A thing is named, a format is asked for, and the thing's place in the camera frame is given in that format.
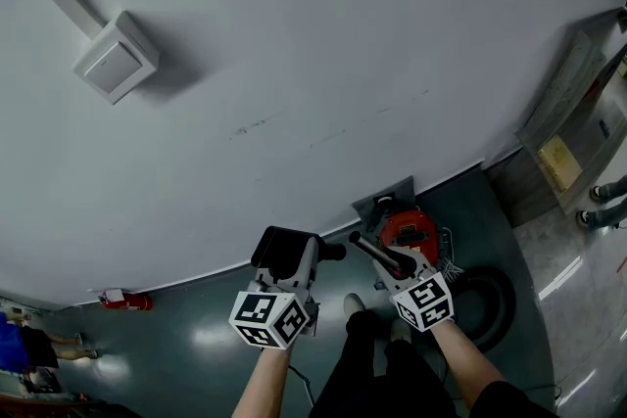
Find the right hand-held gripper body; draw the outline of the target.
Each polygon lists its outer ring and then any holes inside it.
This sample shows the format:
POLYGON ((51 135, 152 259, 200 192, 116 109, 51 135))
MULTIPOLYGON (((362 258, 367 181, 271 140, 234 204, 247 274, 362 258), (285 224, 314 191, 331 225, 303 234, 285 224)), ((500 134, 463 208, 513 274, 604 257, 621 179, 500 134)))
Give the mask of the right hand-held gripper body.
POLYGON ((434 273, 414 271, 396 283, 382 284, 400 317, 420 332, 429 331, 455 314, 452 294, 436 269, 434 273))

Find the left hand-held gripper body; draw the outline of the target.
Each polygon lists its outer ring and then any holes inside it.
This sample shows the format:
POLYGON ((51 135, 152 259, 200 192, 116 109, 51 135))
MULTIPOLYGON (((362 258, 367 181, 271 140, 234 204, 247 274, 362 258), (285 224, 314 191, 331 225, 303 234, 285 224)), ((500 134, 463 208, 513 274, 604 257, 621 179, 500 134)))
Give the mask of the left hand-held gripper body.
POLYGON ((237 294, 228 322, 244 342, 255 348, 286 350, 302 334, 315 334, 319 304, 311 288, 293 286, 307 237, 272 252, 256 266, 247 289, 237 294))

